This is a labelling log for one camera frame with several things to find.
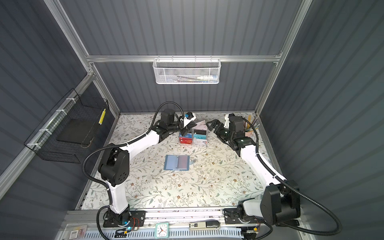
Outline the clear acrylic card display stand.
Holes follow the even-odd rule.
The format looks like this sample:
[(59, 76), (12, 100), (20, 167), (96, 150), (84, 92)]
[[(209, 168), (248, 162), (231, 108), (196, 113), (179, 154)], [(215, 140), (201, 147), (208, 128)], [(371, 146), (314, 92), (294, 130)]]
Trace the clear acrylic card display stand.
[(201, 147), (208, 146), (208, 128), (207, 126), (196, 126), (189, 130), (183, 136), (179, 135), (179, 143), (182, 145), (195, 145)]

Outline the blue leather card holder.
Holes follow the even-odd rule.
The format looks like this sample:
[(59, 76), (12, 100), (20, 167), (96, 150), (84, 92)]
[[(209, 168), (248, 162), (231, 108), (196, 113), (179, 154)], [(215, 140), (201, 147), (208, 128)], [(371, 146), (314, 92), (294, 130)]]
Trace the blue leather card holder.
[(164, 170), (165, 171), (188, 171), (195, 161), (187, 155), (166, 155)]

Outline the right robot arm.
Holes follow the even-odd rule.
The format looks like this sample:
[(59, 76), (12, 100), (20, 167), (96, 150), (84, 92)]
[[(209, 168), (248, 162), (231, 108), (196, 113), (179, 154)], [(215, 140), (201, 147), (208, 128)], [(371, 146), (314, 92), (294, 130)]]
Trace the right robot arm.
[(262, 198), (241, 201), (237, 207), (238, 218), (247, 222), (251, 217), (261, 217), (269, 225), (280, 225), (301, 216), (299, 194), (284, 186), (285, 181), (266, 158), (259, 152), (259, 139), (246, 136), (245, 119), (234, 114), (226, 115), (225, 123), (219, 120), (207, 122), (207, 128), (218, 139), (230, 146), (252, 169), (262, 185)]

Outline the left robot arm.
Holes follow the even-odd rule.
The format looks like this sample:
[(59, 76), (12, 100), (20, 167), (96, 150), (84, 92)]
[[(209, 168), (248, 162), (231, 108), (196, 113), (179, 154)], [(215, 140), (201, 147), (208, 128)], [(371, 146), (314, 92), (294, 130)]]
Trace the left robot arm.
[(196, 118), (196, 114), (192, 112), (177, 116), (172, 109), (166, 109), (161, 112), (158, 121), (153, 119), (149, 130), (141, 136), (121, 146), (109, 144), (103, 150), (98, 172), (101, 175), (102, 183), (106, 185), (112, 213), (121, 215), (129, 210), (125, 181), (130, 172), (130, 160), (142, 151), (161, 143), (175, 132), (186, 134), (196, 126), (194, 123)]

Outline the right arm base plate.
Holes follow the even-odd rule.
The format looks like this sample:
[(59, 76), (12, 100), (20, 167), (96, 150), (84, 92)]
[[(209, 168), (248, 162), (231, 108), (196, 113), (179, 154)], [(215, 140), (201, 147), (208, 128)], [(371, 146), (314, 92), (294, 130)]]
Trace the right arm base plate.
[(227, 225), (235, 224), (260, 224), (260, 220), (264, 218), (261, 216), (248, 216), (243, 210), (238, 210), (237, 208), (225, 208), (222, 210), (225, 223)]

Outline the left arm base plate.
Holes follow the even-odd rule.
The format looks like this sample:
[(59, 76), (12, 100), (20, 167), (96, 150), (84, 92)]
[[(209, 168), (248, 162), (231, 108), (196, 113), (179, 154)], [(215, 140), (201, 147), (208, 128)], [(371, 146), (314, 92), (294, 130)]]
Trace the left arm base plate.
[(142, 227), (146, 218), (146, 211), (124, 211), (121, 214), (116, 214), (112, 210), (107, 210), (103, 216), (104, 228), (117, 227)]

